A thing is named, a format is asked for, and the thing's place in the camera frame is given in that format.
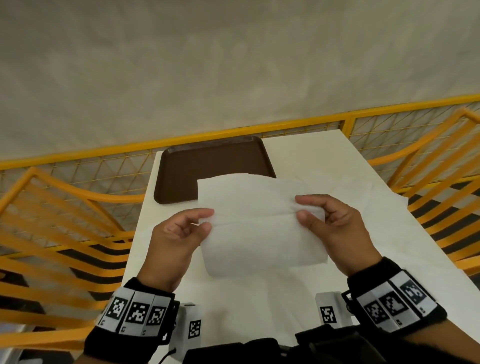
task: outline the white table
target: white table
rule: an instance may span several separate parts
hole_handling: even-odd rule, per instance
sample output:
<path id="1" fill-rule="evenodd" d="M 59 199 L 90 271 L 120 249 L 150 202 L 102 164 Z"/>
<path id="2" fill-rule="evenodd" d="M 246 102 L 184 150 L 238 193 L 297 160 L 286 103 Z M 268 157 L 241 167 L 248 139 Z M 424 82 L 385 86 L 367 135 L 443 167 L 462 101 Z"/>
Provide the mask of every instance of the white table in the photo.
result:
<path id="1" fill-rule="evenodd" d="M 263 142 L 278 178 L 321 170 L 333 177 L 346 174 L 371 182 L 377 190 L 389 193 L 378 174 L 339 130 L 266 138 Z M 157 153 L 152 168 L 123 283 L 139 271 L 152 227 L 180 210 L 198 207 L 196 201 L 165 206 L 153 200 L 161 154 Z M 465 303 L 475 300 L 480 306 L 480 291 L 455 268 L 405 207 L 394 200 L 379 198 L 365 211 L 364 220 L 374 244 L 383 254 L 412 269 L 420 276 L 417 277 L 420 282 L 422 277 L 429 280 L 426 288 L 434 296 L 446 297 L 445 300 L 449 296 L 458 297 L 462 307 L 456 303 L 453 307 L 452 302 L 441 303 L 455 323 L 480 340 L 480 322 L 471 319 L 468 311 L 472 305 Z M 430 268 L 423 272 L 420 266 Z M 347 288 L 345 276 L 330 260 L 327 264 L 251 277 L 214 279 L 208 276 L 201 250 L 197 249 L 175 293 L 181 302 L 203 306 L 202 346 L 262 337 L 274 337 L 281 344 L 293 346 L 295 333 L 320 325 L 315 294 Z M 151 362 L 157 363 L 166 352 L 166 347 L 159 347 Z"/>

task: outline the hand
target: hand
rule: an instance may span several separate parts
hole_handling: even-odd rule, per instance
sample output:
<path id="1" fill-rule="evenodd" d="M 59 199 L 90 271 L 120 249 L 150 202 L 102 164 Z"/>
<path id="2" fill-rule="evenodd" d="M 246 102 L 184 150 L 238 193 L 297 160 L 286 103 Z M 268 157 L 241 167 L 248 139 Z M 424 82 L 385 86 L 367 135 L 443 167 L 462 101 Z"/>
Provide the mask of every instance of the hand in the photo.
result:
<path id="1" fill-rule="evenodd" d="M 297 219 L 322 240 L 328 255 L 343 274 L 351 276 L 382 259 L 356 209 L 327 194 L 295 196 L 295 201 L 325 210 L 325 222 L 306 210 L 298 211 Z"/>
<path id="2" fill-rule="evenodd" d="M 176 290 L 190 265 L 194 250 L 210 233 L 212 225 L 199 218 L 214 214 L 211 208 L 183 210 L 153 228 L 144 265 L 137 279 L 148 287 Z"/>

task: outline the brown tray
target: brown tray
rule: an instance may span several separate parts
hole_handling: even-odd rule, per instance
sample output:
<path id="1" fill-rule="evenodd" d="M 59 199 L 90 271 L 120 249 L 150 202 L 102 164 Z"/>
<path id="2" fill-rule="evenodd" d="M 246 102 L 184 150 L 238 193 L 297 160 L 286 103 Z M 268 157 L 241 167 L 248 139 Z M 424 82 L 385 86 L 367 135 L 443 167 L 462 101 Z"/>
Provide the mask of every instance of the brown tray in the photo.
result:
<path id="1" fill-rule="evenodd" d="M 265 146 L 256 136 L 173 146 L 162 153 L 153 197 L 163 205 L 196 200 L 197 180 L 230 173 L 276 178 Z"/>

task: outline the black cable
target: black cable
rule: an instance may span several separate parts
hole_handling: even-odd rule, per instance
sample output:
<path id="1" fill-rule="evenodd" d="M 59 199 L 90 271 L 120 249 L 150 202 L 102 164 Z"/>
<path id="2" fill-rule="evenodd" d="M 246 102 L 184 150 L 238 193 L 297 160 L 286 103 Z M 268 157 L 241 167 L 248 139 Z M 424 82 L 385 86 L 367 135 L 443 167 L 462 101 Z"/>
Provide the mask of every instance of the black cable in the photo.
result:
<path id="1" fill-rule="evenodd" d="M 172 350 L 170 350 L 168 353 L 165 354 L 165 356 L 162 358 L 162 360 L 158 362 L 158 364 L 162 364 L 163 361 L 167 358 L 167 356 L 175 354 L 176 352 L 177 352 L 177 348 L 173 348 Z"/>

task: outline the concrete wall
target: concrete wall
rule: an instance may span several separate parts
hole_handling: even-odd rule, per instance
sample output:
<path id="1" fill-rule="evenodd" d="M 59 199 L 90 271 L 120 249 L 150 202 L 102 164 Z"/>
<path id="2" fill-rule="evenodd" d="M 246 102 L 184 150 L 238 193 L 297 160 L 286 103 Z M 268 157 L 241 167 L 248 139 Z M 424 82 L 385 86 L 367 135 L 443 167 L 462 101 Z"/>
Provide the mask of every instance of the concrete wall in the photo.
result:
<path id="1" fill-rule="evenodd" d="M 5 0 L 0 34 L 0 159 L 480 91 L 478 0 Z"/>

